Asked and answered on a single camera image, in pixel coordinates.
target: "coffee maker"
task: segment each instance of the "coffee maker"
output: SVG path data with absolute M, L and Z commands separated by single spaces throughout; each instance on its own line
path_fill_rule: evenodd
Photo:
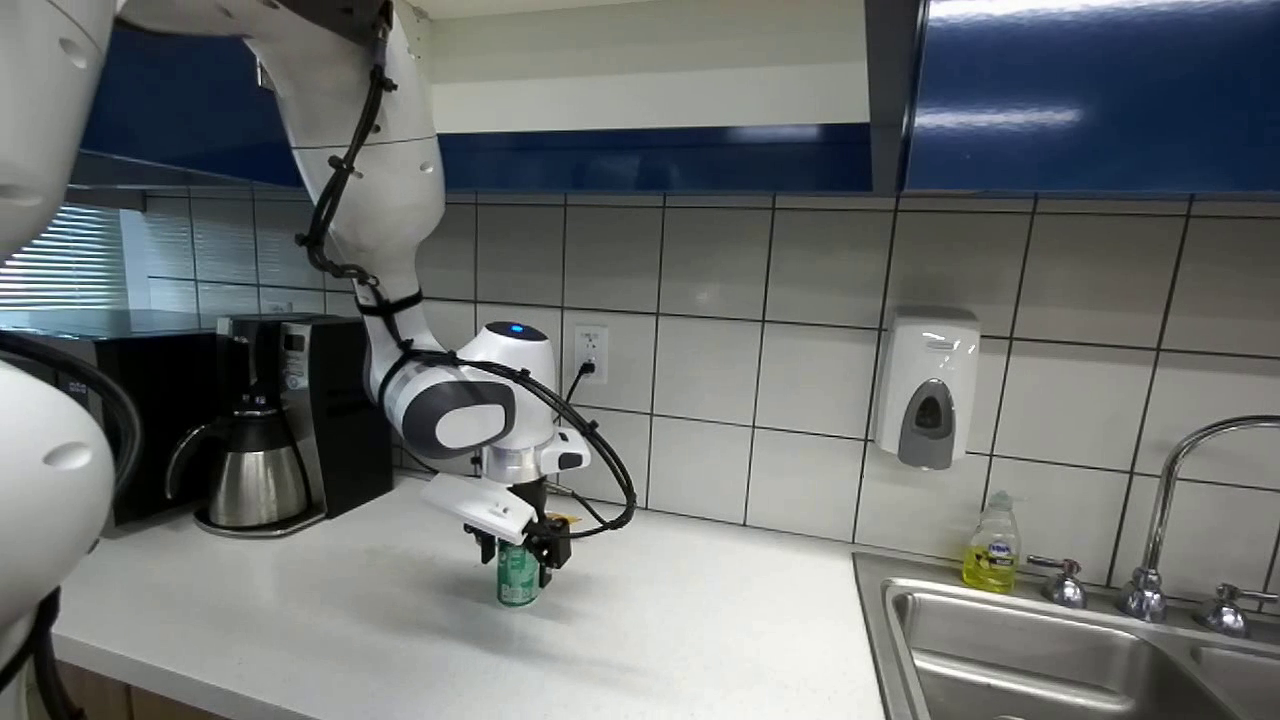
M 229 388 L 262 322 L 286 328 L 286 413 L 315 520 L 344 517 L 393 486 L 393 433 L 366 390 L 370 335 L 339 314 L 229 314 L 216 322 Z

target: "small green object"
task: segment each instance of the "small green object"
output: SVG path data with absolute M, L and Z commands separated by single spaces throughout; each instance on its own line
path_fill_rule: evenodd
M 529 546 L 503 546 L 495 555 L 495 599 L 508 606 L 532 604 L 539 591 L 539 564 Z

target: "kitchen counter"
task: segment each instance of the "kitchen counter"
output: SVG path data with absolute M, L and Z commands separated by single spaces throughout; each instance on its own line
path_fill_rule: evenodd
M 845 542 L 635 517 L 532 606 L 419 481 L 293 539 L 168 520 L 65 582 L 65 662 L 216 717 L 880 720 Z

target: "stainless steel sink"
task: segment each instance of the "stainless steel sink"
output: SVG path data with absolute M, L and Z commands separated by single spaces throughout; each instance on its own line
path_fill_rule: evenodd
M 856 555 L 892 720 L 1272 720 L 1280 647 L 967 591 L 945 569 Z

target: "blue cabinet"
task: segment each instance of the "blue cabinet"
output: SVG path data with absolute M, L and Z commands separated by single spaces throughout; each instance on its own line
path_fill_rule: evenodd
M 272 91 L 239 39 L 120 23 L 89 152 L 300 185 Z M 446 137 L 456 193 L 868 193 L 863 124 Z
M 1280 193 L 1280 0 L 931 0 L 913 193 Z

